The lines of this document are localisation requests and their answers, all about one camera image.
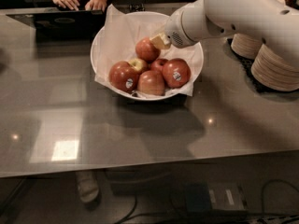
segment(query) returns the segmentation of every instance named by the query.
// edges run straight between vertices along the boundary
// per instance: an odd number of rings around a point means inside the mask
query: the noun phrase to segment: stack of bowls
[[[252,38],[249,35],[235,34],[231,47],[239,56],[254,60],[262,44],[262,41]]]
[[[299,69],[289,65],[266,45],[262,45],[251,67],[253,76],[276,91],[299,89]]]

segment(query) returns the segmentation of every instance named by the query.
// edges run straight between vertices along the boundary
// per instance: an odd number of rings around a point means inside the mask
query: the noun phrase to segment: table
[[[299,149],[299,93],[254,90],[226,37],[201,42],[193,97],[144,103],[94,81],[90,40],[0,13],[1,177]]]

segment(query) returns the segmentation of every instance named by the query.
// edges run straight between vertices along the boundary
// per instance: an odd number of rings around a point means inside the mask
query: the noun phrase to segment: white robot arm
[[[299,11],[278,0],[197,0],[175,11],[165,26],[178,48],[236,33],[262,40],[299,68]]]

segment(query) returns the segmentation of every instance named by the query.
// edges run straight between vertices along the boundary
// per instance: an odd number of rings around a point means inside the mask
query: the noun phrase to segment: human hand
[[[90,0],[86,5],[86,10],[102,10],[105,11],[107,7],[107,0]]]
[[[52,0],[53,3],[59,7],[69,8],[71,10],[78,10],[80,5],[79,0]]]

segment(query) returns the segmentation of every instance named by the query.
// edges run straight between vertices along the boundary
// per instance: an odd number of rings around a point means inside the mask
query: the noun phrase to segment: apple
[[[146,94],[163,95],[165,85],[162,73],[154,70],[142,73],[138,80],[137,90]]]
[[[137,42],[135,45],[135,52],[138,58],[147,63],[152,63],[160,56],[161,50],[156,49],[150,42],[150,38],[146,36]]]
[[[112,65],[109,71],[110,84],[128,93],[131,93],[138,84],[138,72],[126,61],[119,61]]]
[[[139,75],[149,70],[148,63],[140,58],[133,58],[128,63],[138,72]]]
[[[189,81],[191,69],[185,60],[175,58],[163,65],[162,74],[170,88],[180,88]]]
[[[150,70],[158,70],[162,72],[163,65],[167,62],[168,60],[165,58],[158,58],[155,61],[153,61],[152,64],[149,66]]]

